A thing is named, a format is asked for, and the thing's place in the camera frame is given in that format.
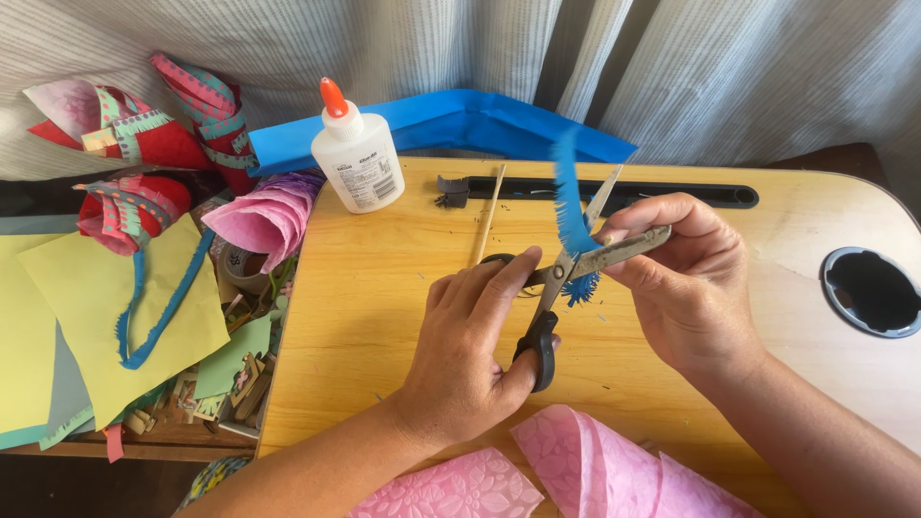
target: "tape roll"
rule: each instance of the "tape roll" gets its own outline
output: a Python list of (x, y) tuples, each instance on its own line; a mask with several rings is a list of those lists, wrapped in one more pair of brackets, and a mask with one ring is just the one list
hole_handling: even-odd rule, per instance
[(267, 274), (256, 273), (255, 275), (246, 276), (246, 265), (257, 253), (243, 250), (238, 246), (230, 243), (221, 251), (217, 268), (223, 278), (231, 284), (253, 295), (259, 295), (269, 283)]

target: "black slot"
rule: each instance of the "black slot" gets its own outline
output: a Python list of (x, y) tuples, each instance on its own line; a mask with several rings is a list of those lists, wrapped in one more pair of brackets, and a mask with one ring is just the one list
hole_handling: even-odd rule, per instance
[[(469, 176), (470, 198), (492, 199), (495, 177)], [(598, 192), (603, 182), (579, 180), (578, 190), (583, 201), (588, 201)], [(499, 188), (502, 200), (553, 200), (556, 189), (550, 178), (506, 177)], [(608, 217), (618, 210), (630, 206), (645, 197), (671, 193), (687, 193), (716, 208), (752, 208), (758, 205), (758, 193), (748, 185), (724, 183), (663, 183), (663, 182), (618, 182), (614, 185), (608, 203), (601, 210)]]

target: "forearm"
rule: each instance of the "forearm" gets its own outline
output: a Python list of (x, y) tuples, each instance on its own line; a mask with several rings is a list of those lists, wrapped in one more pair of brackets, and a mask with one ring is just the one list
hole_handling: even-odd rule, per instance
[(820, 516), (921, 516), (921, 459), (770, 353), (685, 376)]
[(253, 462), (178, 516), (341, 518), (367, 495), (432, 454), (410, 441), (390, 399)]

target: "glue bottle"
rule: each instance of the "glue bottle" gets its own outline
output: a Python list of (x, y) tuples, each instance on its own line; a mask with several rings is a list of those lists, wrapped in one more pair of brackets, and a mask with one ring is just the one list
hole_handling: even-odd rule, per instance
[(406, 184), (387, 121), (376, 113), (359, 113), (328, 77), (320, 81), (320, 94), (326, 104), (324, 129), (310, 151), (330, 185), (355, 214), (390, 205)]

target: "cup holder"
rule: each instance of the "cup holder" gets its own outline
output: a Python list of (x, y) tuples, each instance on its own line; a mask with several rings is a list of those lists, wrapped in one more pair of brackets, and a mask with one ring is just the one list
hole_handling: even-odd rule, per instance
[(911, 278), (881, 253), (849, 246), (822, 265), (825, 297), (857, 329), (884, 338), (911, 336), (921, 327), (921, 296)]

